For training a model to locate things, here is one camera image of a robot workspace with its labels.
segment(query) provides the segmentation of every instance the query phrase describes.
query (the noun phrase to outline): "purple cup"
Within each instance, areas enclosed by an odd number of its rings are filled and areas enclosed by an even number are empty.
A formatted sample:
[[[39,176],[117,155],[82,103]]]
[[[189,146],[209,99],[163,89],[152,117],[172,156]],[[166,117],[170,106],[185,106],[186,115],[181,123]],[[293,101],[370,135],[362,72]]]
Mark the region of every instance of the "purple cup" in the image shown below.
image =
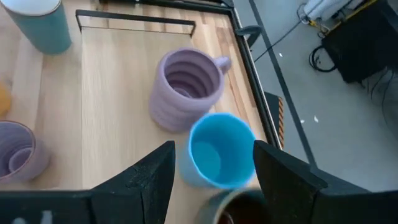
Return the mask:
[[[26,126],[0,121],[0,183],[24,182],[38,176],[49,163],[49,153]]]
[[[228,57],[213,59],[196,49],[167,53],[157,66],[150,95],[152,119],[169,131],[188,131],[219,100],[230,68]]]

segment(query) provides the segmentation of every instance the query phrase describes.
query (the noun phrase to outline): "light blue cup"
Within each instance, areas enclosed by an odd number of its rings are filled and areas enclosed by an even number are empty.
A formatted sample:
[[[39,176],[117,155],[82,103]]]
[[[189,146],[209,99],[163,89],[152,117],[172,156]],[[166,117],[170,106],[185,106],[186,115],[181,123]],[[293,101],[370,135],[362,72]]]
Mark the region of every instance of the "light blue cup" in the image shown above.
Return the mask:
[[[45,54],[60,54],[71,45],[61,0],[0,0],[33,46]]]
[[[236,189],[254,175],[255,136],[229,113],[207,114],[190,131],[178,160],[182,179],[197,187]]]

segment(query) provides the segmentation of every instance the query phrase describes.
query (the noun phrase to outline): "wooden table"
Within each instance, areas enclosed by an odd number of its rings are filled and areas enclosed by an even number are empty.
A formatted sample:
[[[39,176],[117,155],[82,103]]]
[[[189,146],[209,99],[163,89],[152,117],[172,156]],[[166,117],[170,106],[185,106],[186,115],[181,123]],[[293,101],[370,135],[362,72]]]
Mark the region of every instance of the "wooden table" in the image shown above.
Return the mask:
[[[227,16],[148,5],[63,3],[73,44],[61,55],[36,51],[0,9],[0,80],[10,85],[13,95],[6,119],[30,127],[52,153],[42,175],[29,183],[2,185],[1,190],[90,189],[169,139],[176,141],[178,155],[187,134],[157,127],[147,113],[147,101],[157,62],[183,46],[232,59],[223,96],[211,112],[235,114],[266,141]],[[191,39],[159,33],[186,31],[176,25],[83,18],[86,26],[117,29],[83,28],[80,33],[76,9],[193,20],[197,30]],[[157,32],[119,30],[132,28]],[[258,186],[256,178],[250,186]],[[218,191],[192,188],[176,172],[166,223],[192,223],[200,205]]]

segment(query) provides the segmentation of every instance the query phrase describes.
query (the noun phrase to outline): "yellow cup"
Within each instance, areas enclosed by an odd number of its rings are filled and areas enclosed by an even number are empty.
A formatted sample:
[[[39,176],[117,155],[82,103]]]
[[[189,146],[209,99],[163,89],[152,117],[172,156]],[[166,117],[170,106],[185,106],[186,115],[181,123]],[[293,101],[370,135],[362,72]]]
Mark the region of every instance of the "yellow cup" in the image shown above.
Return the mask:
[[[0,82],[0,118],[10,110],[11,107],[11,95],[5,86]]]

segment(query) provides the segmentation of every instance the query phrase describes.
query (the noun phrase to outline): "concrete floor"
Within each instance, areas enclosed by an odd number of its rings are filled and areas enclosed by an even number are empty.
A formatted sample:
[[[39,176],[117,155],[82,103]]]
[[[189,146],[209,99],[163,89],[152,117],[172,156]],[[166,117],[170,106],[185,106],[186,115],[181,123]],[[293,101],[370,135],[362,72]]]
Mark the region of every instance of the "concrete floor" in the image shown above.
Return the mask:
[[[299,21],[296,9],[302,0],[254,2],[271,43]],[[243,26],[257,24],[248,0],[235,1],[235,7]],[[321,44],[317,32],[300,24],[273,49],[318,167],[371,191],[398,189],[398,133],[394,134],[384,121],[381,91],[371,101],[366,89],[345,83],[338,71],[314,71],[308,55]],[[252,47],[253,58],[266,48],[259,38]],[[322,64],[332,65],[326,52],[322,55]],[[264,90],[284,97],[268,53],[256,62],[256,67]],[[377,75],[369,82],[376,80]],[[398,109],[393,106],[389,107],[390,113]],[[285,151],[308,162],[286,103]]]

